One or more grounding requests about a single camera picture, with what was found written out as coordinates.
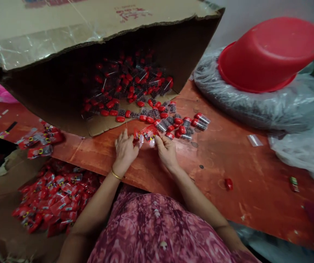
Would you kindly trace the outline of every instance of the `gold bracelet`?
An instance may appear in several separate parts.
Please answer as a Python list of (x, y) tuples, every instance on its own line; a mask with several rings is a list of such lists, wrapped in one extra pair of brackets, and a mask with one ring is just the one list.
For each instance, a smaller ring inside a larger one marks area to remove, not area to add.
[(125, 178), (125, 176), (123, 176), (122, 178), (120, 178), (118, 175), (116, 175), (114, 172), (113, 172), (113, 170), (111, 170), (111, 173), (117, 178), (117, 179), (119, 179), (119, 180), (123, 180), (123, 178)]

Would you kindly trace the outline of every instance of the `person's right hand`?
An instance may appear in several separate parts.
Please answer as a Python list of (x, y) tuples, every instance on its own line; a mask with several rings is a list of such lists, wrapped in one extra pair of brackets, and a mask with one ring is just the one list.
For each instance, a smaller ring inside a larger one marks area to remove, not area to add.
[(158, 147), (158, 154), (161, 158), (162, 163), (167, 167), (170, 171), (173, 168), (177, 168), (179, 166), (178, 160), (176, 159), (176, 147), (175, 142), (168, 139), (164, 135), (161, 137), (155, 136), (155, 141)]

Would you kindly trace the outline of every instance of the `wall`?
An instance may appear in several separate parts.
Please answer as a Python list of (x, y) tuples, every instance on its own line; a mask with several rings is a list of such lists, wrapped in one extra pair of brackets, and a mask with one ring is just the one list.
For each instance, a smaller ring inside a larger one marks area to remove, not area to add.
[(279, 16), (297, 17), (314, 23), (314, 0), (211, 0), (226, 7), (210, 46), (226, 46), (256, 24)]

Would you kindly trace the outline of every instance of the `person's left hand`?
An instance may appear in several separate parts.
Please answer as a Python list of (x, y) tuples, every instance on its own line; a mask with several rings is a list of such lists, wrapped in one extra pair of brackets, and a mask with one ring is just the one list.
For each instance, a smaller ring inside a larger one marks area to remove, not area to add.
[(133, 145), (134, 136), (128, 137), (128, 130), (124, 131), (119, 135), (118, 139), (114, 141), (116, 146), (117, 158), (113, 164), (113, 171), (117, 176), (123, 178), (124, 174), (136, 159), (139, 153), (139, 146)]

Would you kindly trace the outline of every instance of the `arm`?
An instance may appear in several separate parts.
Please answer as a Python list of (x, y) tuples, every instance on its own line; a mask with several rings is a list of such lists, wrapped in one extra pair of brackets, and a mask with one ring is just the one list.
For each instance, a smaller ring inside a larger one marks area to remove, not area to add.
[(230, 251), (243, 250), (249, 252), (228, 221), (179, 166), (175, 143), (165, 136), (162, 136), (162, 138), (156, 136), (156, 143), (161, 161), (172, 174), (189, 211), (210, 224)]
[[(120, 178), (124, 177), (131, 163), (138, 156), (139, 147), (133, 146), (133, 139), (133, 135), (128, 138), (127, 129), (125, 129), (115, 140), (117, 158), (112, 171)], [(112, 171), (109, 172), (74, 224), (63, 244), (58, 263), (79, 263), (88, 260), (92, 247), (108, 219), (120, 183)]]

